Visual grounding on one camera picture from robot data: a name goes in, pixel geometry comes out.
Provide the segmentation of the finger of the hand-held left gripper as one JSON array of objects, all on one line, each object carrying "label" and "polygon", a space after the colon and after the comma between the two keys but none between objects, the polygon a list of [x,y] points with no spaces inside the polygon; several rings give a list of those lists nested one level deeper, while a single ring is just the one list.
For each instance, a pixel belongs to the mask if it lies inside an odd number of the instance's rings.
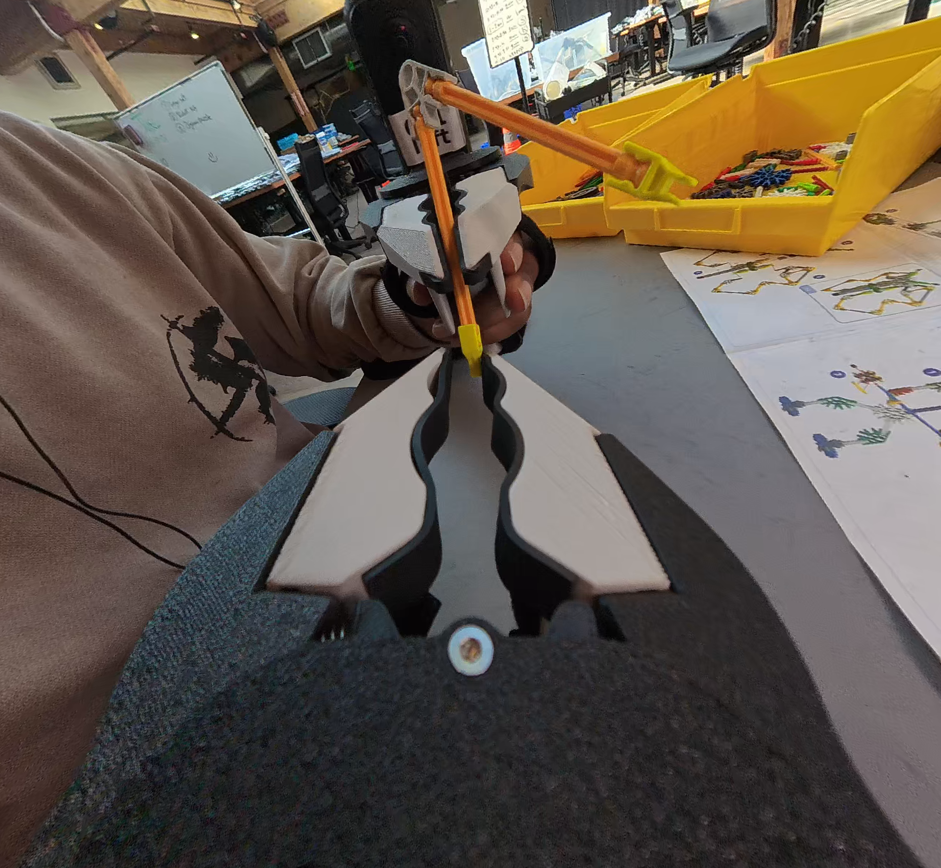
[{"label": "finger of the hand-held left gripper", "polygon": [[378,241],[387,260],[429,291],[449,337],[456,337],[453,279],[430,198],[382,200]]},{"label": "finger of the hand-held left gripper", "polygon": [[503,313],[510,315],[500,256],[520,225],[519,193],[516,187],[463,187],[462,191],[457,236],[464,276],[488,277]]}]

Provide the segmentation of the yellow plastic bin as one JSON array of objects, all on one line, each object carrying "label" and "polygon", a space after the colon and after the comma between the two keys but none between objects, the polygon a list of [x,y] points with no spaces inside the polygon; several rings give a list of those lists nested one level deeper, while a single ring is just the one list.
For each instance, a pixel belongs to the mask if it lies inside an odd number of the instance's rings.
[{"label": "yellow plastic bin", "polygon": [[747,151],[854,134],[818,197],[641,201],[606,187],[607,226],[628,243],[818,256],[930,159],[940,143],[940,19],[762,63],[643,125],[630,140],[705,184]]},{"label": "yellow plastic bin", "polygon": [[[707,77],[660,86],[583,110],[561,127],[606,145],[635,141],[642,128],[700,98],[710,86]],[[522,211],[550,239],[614,235],[607,225],[600,182],[590,178],[593,168],[534,142],[523,143],[517,153],[529,158],[534,180],[520,196]]]}]

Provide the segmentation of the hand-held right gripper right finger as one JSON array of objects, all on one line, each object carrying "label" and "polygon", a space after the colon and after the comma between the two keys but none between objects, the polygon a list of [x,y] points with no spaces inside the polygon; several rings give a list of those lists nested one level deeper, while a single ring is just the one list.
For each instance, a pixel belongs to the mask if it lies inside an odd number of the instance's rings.
[{"label": "hand-held right gripper right finger", "polygon": [[482,365],[491,450],[505,476],[495,561],[516,619],[551,619],[562,603],[667,592],[670,580],[611,453],[622,451],[502,357]]}]

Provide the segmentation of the printed instruction sheet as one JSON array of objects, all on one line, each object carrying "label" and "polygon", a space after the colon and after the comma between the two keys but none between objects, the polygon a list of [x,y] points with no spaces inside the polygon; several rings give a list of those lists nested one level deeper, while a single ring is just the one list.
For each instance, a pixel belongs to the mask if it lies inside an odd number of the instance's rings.
[{"label": "printed instruction sheet", "polygon": [[823,255],[676,249],[693,302],[864,564],[940,652],[940,180]]}]

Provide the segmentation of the person's left hand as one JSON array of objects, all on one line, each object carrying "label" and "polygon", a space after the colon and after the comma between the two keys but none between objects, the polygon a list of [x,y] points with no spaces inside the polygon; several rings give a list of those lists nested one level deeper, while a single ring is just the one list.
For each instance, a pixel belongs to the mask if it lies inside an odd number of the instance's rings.
[{"label": "person's left hand", "polygon": [[[532,315],[532,300],[539,267],[531,238],[518,229],[500,254],[500,269],[504,281],[503,301],[492,285],[482,289],[472,298],[482,344],[488,355],[509,355],[522,345],[525,329]],[[433,305],[430,290],[394,268],[390,269],[389,277],[395,278],[393,288],[398,291],[399,296],[396,304],[409,304],[406,317],[417,329],[435,343],[458,348],[459,338],[449,334],[448,327]]]}]

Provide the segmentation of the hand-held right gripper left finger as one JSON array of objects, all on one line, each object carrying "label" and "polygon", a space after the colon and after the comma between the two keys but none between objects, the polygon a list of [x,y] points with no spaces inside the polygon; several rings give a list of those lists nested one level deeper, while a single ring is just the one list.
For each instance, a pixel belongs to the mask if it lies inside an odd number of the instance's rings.
[{"label": "hand-held right gripper left finger", "polygon": [[441,568],[430,462],[449,432],[452,355],[431,355],[342,421],[277,543],[268,590],[423,608]]}]

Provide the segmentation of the pile of toy pieces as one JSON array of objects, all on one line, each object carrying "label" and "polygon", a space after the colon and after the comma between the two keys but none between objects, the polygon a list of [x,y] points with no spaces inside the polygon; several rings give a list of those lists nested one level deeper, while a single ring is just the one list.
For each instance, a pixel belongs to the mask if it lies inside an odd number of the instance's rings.
[{"label": "pile of toy pieces", "polygon": [[742,200],[770,197],[827,197],[835,193],[853,149],[848,140],[797,148],[751,150],[735,165],[697,187],[690,199]]}]

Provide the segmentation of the black office chair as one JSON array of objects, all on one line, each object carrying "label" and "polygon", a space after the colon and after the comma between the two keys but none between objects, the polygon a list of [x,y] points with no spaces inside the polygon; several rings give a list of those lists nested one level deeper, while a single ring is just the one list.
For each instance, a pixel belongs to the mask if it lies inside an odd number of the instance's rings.
[{"label": "black office chair", "polygon": [[299,173],[310,202],[312,222],[320,240],[333,255],[360,258],[359,248],[370,249],[372,241],[353,237],[347,228],[347,204],[335,191],[326,171],[322,149],[315,134],[300,137],[295,144]]}]

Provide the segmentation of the white sign board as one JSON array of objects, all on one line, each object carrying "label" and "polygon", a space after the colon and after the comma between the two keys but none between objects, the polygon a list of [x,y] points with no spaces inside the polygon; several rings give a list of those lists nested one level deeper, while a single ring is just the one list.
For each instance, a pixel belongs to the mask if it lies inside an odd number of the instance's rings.
[{"label": "white sign board", "polygon": [[534,48],[528,0],[477,0],[491,67],[515,62]]}]

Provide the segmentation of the grey office chair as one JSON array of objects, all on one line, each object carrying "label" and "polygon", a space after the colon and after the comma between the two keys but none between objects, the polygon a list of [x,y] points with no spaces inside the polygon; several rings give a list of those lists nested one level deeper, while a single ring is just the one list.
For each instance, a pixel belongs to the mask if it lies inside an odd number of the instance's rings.
[{"label": "grey office chair", "polygon": [[744,59],[774,38],[775,0],[710,0],[705,16],[705,39],[695,42],[693,10],[680,0],[660,0],[668,24],[667,71],[695,77],[735,74]]}]

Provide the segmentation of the person's left forearm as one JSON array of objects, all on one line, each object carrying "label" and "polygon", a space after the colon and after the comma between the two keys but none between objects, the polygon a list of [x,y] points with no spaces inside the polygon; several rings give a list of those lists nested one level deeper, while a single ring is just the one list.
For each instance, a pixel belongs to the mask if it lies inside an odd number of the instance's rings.
[{"label": "person's left forearm", "polygon": [[248,237],[266,305],[251,331],[265,368],[337,379],[355,369],[414,363],[437,350],[430,334],[394,304],[374,256],[348,264],[316,241]]}]

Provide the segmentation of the grey desk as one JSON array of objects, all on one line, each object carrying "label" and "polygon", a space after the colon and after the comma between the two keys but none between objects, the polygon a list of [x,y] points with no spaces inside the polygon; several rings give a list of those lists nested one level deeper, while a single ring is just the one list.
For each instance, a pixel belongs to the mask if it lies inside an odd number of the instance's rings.
[{"label": "grey desk", "polygon": [[845,537],[657,248],[559,241],[521,371],[615,435],[740,558],[847,753],[939,866],[939,662]]}]

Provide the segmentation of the person in beige sweatshirt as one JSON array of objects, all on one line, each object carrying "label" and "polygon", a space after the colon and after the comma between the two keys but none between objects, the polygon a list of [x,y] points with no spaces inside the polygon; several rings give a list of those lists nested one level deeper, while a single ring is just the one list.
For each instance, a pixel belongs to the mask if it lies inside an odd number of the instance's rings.
[{"label": "person in beige sweatshirt", "polygon": [[312,436],[245,337],[267,299],[255,235],[218,203],[6,112],[1,177],[1,854],[17,866],[180,568]]}]

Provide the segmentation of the whiteboard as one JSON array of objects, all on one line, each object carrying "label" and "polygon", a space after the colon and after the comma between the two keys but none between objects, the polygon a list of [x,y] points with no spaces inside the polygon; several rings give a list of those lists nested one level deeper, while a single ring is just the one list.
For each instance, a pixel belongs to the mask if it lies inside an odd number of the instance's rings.
[{"label": "whiteboard", "polygon": [[115,125],[138,153],[209,196],[276,171],[218,61],[119,112]]}]

